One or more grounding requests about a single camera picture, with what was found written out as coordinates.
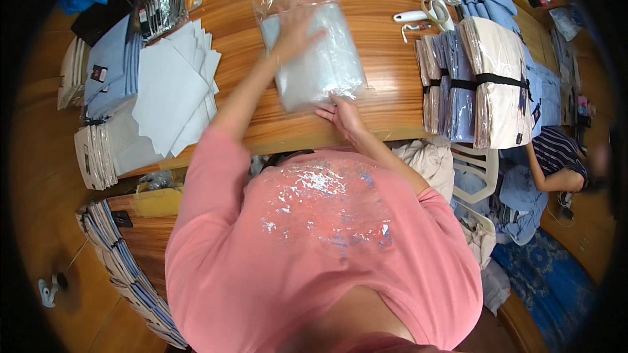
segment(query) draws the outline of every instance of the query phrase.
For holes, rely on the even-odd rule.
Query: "person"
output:
[[[548,126],[523,150],[501,150],[502,156],[530,167],[536,189],[541,192],[580,192],[598,187],[606,175],[608,148],[595,147],[586,157],[577,142],[560,127]]]
[[[244,186],[260,96],[325,37],[308,36],[312,16],[280,12],[277,43],[196,147],[165,253],[172,317],[197,352],[453,349],[480,316],[480,268],[444,198],[352,101],[332,95],[315,113],[357,152],[298,153]]]

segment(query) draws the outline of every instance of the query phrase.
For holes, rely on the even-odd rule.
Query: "hang tag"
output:
[[[107,77],[106,67],[98,66],[96,64],[92,67],[92,74],[90,75],[91,79],[93,79],[94,81],[98,81],[100,83],[104,83],[106,77]]]

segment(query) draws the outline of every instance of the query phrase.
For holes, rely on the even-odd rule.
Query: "white cloth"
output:
[[[453,156],[449,142],[443,138],[417,139],[394,148],[392,152],[416,170],[438,191],[447,203],[453,195]]]
[[[475,75],[491,73],[517,81],[526,79],[523,44],[518,35],[484,18],[460,22],[460,36]],[[532,140],[528,91],[486,82],[477,88],[475,148],[503,149]]]
[[[497,244],[495,227],[488,222],[481,224],[472,215],[462,217],[460,227],[467,238],[469,249],[475,256],[475,261],[484,269],[491,261],[491,252]]]

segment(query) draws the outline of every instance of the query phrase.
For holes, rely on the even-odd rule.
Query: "pink shirt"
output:
[[[480,269],[438,192],[416,197],[357,153],[291,157],[244,188],[249,165],[209,127],[186,176],[166,287],[194,350],[274,351],[356,285],[377,291],[417,344],[451,350],[474,328]]]

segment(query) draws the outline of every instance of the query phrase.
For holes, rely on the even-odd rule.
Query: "wood grain surface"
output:
[[[220,92],[218,109],[229,93],[263,54],[263,43],[252,10],[256,0],[203,0],[190,19],[200,19],[213,34],[212,49],[222,53],[215,80]],[[438,29],[409,32],[411,43],[401,37],[401,24],[393,15],[420,10],[421,0],[340,0],[362,60],[370,90],[358,99],[365,124],[382,140],[426,136],[422,129],[423,88],[412,41]],[[253,154],[270,154],[342,144],[334,127],[305,111],[286,113],[271,84],[262,96],[244,138]],[[189,146],[176,159],[137,169],[137,176],[155,170],[187,166],[194,151]]]

